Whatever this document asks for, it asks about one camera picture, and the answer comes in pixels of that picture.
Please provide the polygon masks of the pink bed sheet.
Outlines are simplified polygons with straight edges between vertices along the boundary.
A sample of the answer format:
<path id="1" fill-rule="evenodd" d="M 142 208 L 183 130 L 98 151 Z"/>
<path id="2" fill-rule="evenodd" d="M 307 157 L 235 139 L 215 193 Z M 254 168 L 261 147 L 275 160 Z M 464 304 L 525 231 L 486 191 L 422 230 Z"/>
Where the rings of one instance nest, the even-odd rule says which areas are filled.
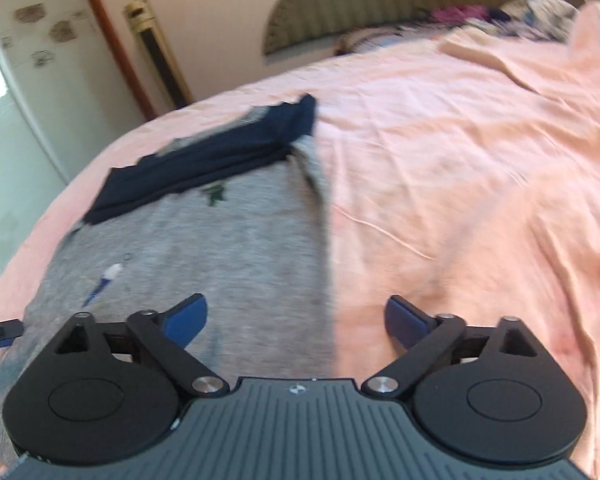
<path id="1" fill-rule="evenodd" d="M 600 479 L 600 3 L 565 44 L 475 29 L 330 58 L 137 128 L 50 205 L 0 278 L 0 317 L 44 344 L 76 302 L 50 260 L 112 168 L 253 107 L 317 100 L 332 299 L 257 314 L 210 298 L 195 351 L 226 376 L 362 378 L 393 357 L 384 301 L 486 325 L 519 316 L 580 389 L 576 463 Z"/>

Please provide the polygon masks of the gold tower air conditioner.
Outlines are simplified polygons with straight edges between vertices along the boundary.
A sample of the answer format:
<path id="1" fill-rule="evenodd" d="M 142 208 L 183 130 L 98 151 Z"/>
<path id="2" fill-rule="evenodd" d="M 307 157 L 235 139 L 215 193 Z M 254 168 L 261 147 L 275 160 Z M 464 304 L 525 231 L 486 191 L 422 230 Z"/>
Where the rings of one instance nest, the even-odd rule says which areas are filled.
<path id="1" fill-rule="evenodd" d="M 193 104 L 194 97 L 178 67 L 148 0 L 132 0 L 123 9 L 140 52 L 172 110 Z"/>

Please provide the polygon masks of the brown wooden door frame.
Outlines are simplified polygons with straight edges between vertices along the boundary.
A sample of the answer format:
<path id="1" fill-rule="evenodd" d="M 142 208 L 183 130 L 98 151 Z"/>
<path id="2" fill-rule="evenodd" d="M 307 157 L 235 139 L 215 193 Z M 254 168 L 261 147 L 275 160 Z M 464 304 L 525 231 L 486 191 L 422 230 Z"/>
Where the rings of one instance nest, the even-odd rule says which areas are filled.
<path id="1" fill-rule="evenodd" d="M 155 107 L 152 105 L 149 96 L 145 92 L 140 78 L 137 77 L 134 67 L 126 55 L 122 42 L 120 41 L 114 25 L 111 23 L 109 15 L 102 4 L 102 0 L 87 0 L 94 14 L 99 29 L 102 31 L 105 42 L 111 52 L 114 62 L 130 90 L 135 103 L 146 122 L 150 122 L 158 117 Z"/>

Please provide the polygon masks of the grey and navy sweater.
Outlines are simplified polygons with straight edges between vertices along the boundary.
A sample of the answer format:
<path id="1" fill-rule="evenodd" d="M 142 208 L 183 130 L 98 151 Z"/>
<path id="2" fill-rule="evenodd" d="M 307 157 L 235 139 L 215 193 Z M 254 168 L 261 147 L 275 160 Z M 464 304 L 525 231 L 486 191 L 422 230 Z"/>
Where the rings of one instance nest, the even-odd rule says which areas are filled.
<path id="1" fill-rule="evenodd" d="M 227 380 L 332 371 L 327 184 L 317 102 L 256 107 L 114 168 L 59 243 L 0 363 L 0 472 L 17 460 L 9 390 L 70 315 L 119 322 L 205 296 L 189 351 Z"/>

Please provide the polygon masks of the patterned clothes pile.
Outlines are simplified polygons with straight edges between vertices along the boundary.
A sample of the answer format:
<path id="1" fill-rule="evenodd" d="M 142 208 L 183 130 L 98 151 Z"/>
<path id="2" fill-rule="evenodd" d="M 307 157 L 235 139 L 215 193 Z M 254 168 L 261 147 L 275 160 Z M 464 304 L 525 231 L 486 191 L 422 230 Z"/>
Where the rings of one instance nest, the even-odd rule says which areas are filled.
<path id="1" fill-rule="evenodd" d="M 491 9 L 488 17 L 468 18 L 462 29 L 475 29 L 492 37 L 564 44 L 579 9 L 566 0 L 512 0 Z"/>

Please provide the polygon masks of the magenta garment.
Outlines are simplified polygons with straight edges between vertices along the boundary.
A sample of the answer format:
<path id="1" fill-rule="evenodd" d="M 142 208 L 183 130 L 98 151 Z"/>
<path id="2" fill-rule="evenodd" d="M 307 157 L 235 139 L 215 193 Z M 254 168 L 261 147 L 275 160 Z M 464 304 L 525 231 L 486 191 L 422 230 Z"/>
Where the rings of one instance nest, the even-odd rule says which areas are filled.
<path id="1" fill-rule="evenodd" d="M 430 20 L 434 23 L 445 25 L 463 24 L 467 20 L 486 21 L 490 16 L 489 9 L 486 6 L 448 6 L 438 10 L 431 11 Z"/>

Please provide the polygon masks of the white glass wardrobe door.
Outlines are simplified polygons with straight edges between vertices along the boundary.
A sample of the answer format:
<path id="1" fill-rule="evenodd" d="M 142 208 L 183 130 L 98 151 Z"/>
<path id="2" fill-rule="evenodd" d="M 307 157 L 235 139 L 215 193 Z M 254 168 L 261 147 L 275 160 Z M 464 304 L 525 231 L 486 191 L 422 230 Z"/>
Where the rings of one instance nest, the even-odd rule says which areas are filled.
<path id="1" fill-rule="evenodd" d="M 71 180 L 143 121 L 87 0 L 0 0 L 0 276 Z"/>

